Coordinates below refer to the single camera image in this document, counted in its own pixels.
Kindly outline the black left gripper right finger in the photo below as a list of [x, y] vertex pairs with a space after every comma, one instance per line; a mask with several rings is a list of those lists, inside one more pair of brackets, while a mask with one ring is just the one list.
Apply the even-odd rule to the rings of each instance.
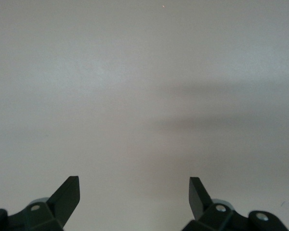
[[189, 180], [189, 204], [194, 216], [184, 231], [287, 231], [274, 214], [254, 210], [247, 217], [223, 200], [211, 199], [200, 178]]

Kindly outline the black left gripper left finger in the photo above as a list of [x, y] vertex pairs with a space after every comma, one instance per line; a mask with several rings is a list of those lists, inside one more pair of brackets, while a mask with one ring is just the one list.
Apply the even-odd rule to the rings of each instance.
[[0, 231], [62, 231], [80, 201], [79, 177], [70, 176], [49, 198], [8, 215], [0, 208]]

